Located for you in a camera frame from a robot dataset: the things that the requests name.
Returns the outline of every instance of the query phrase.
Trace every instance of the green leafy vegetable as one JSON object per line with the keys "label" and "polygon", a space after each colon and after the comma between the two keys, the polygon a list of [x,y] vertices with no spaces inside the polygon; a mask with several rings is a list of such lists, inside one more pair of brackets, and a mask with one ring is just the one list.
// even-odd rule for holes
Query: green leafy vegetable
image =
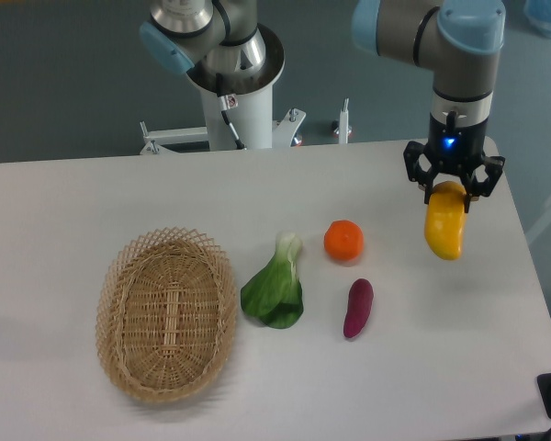
{"label": "green leafy vegetable", "polygon": [[274,256],[241,289],[245,314],[276,329],[289,328],[298,321],[304,312],[302,286],[296,272],[301,248],[302,241],[294,232],[277,235]]}

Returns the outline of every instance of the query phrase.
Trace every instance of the table surface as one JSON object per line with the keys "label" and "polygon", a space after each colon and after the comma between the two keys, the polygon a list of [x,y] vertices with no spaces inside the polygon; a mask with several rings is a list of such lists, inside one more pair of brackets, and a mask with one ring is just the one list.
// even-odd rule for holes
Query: table surface
{"label": "table surface", "polygon": [[[472,205],[462,258],[441,261],[423,238],[423,194],[406,179],[404,145],[0,164],[0,439],[398,441],[545,430],[535,377],[551,372],[551,322],[508,183]],[[486,148],[495,153],[491,140]],[[322,249],[338,219],[365,234],[353,266]],[[271,257],[277,232],[297,232],[306,310],[285,331],[240,313],[217,382],[151,407],[99,366],[96,306],[125,244],[172,226],[214,237],[239,287]],[[359,277],[376,299],[348,342],[347,292]]]}

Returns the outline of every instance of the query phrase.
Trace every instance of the sweet potato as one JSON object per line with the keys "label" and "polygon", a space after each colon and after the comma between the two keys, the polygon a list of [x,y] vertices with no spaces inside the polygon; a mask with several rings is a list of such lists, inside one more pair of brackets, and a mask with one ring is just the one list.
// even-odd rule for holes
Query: sweet potato
{"label": "sweet potato", "polygon": [[343,333],[347,338],[357,336],[364,329],[371,305],[374,302],[374,289],[364,278],[357,279],[349,289],[349,301]]}

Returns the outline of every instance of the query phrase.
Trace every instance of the silver cylinder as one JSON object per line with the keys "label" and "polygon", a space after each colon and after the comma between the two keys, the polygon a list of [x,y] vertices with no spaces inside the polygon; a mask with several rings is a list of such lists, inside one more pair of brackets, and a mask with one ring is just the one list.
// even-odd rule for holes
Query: silver cylinder
{"label": "silver cylinder", "polygon": [[162,28],[175,34],[193,34],[210,23],[211,0],[153,0],[151,16]]}

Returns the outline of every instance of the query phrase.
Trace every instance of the wicker basket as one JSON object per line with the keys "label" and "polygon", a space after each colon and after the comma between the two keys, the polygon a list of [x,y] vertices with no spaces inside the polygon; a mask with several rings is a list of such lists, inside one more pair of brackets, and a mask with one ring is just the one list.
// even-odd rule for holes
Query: wicker basket
{"label": "wicker basket", "polygon": [[231,265],[212,239],[196,230],[151,232],[108,271],[96,323],[100,363],[134,398],[179,400],[219,374],[236,312]]}

